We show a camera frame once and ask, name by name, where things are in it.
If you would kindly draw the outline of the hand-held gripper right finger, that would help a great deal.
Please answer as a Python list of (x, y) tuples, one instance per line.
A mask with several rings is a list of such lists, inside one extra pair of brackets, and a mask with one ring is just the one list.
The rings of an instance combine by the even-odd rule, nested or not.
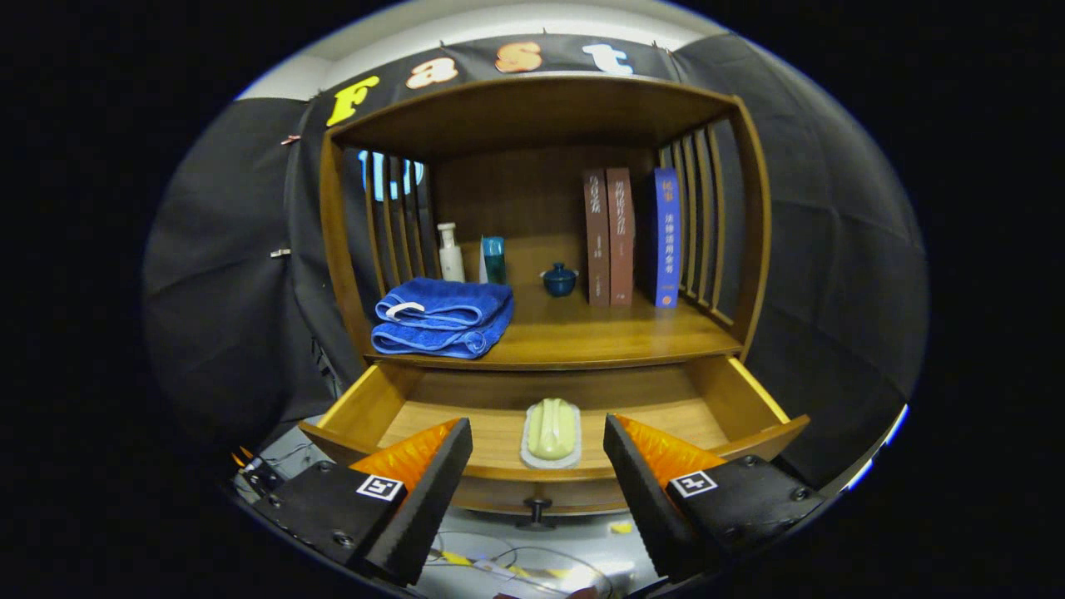
[(605, 417), (602, 447), (651, 564), (672, 582), (753, 557), (825, 503), (760, 456), (720, 458), (622, 414)]

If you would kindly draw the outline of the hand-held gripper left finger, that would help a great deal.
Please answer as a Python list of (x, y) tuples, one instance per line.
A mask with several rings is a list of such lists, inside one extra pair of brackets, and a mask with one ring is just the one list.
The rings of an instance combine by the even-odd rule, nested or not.
[(320, 460), (251, 507), (339, 567), (407, 587), (421, 577), (472, 451), (468, 418), (450, 418), (349, 465)]

